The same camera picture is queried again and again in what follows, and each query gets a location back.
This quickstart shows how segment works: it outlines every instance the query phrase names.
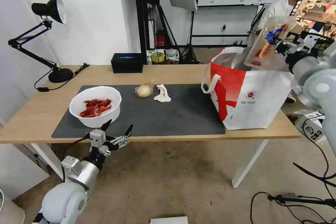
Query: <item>red crayfish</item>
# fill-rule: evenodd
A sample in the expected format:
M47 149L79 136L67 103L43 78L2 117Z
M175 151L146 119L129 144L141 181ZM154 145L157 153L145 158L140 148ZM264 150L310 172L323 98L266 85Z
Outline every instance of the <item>red crayfish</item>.
M80 117L91 118L100 116L104 111L112 108L110 99L101 100L93 99L84 101L86 103L86 110L81 112Z

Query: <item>red and white bag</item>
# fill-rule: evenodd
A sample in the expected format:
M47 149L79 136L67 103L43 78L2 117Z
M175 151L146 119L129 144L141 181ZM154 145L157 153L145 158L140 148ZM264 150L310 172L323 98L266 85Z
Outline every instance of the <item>red and white bag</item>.
M293 75L279 71L240 71L221 65L227 53L242 54L242 47L224 48L212 58L208 91L227 130L267 128L291 91Z

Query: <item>lamp base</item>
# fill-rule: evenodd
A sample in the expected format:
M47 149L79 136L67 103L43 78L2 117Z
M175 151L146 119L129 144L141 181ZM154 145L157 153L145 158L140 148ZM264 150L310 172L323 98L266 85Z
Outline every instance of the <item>lamp base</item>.
M61 82L71 80L73 76L74 76L74 73L70 69L67 69L67 68L54 69L49 74L49 80L52 83L61 83Z

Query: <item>garlic bulb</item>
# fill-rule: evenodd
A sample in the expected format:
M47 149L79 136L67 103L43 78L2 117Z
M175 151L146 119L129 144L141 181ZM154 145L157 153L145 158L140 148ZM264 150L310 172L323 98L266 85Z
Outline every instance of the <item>garlic bulb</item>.
M136 87L134 91L135 96L139 98L146 98L150 96L153 93L153 85L154 81L152 80L151 83L146 83L140 87Z

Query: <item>table leg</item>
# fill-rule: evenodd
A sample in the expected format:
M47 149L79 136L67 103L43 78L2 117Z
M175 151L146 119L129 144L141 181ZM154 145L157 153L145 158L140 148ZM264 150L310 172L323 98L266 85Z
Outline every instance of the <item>table leg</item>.
M47 144L32 143L31 146L50 165L56 174L63 179L62 163Z
M248 158L244 163L241 164L239 169L237 170L235 176L233 177L231 183L234 188L237 188L240 183L243 181L246 174L249 172L254 162L259 157L260 153L263 151L265 146L267 145L269 139L261 140L254 146L253 150L249 154Z

